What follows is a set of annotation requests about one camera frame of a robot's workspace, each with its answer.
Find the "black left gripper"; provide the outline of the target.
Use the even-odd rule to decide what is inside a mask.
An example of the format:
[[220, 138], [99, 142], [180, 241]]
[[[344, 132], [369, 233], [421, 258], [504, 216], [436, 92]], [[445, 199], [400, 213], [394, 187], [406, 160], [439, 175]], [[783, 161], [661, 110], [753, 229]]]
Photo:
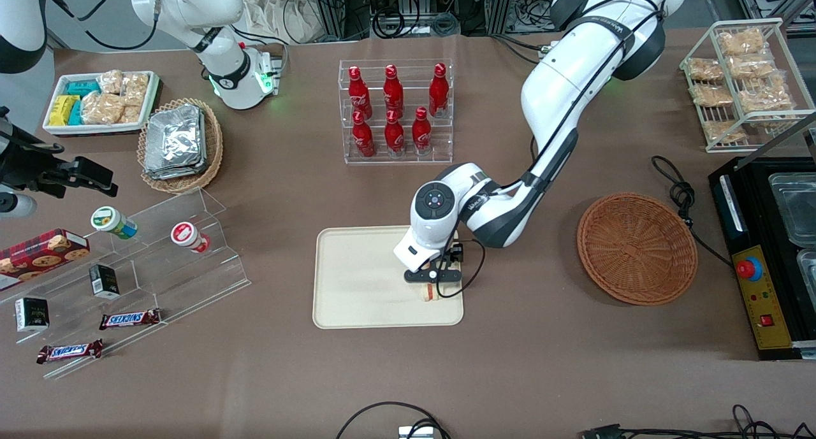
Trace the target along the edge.
[[[435, 296], [437, 298], [457, 297], [462, 293], [462, 273], [460, 271], [464, 257], [464, 245], [454, 240], [445, 252], [445, 270], [436, 270]], [[404, 280], [408, 284], [419, 285], [422, 298], [432, 298], [432, 270], [406, 270]]]

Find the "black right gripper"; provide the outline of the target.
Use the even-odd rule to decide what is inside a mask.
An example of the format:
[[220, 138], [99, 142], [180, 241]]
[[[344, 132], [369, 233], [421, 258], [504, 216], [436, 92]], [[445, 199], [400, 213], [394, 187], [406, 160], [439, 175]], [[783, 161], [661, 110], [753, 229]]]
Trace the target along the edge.
[[119, 186], [113, 182], [113, 171], [86, 157], [76, 157], [69, 164], [69, 176], [56, 157], [64, 147], [53, 143], [48, 148], [31, 134], [15, 129], [2, 133], [2, 185], [15, 191], [29, 189], [46, 194], [64, 194], [65, 187], [85, 187], [116, 198]]

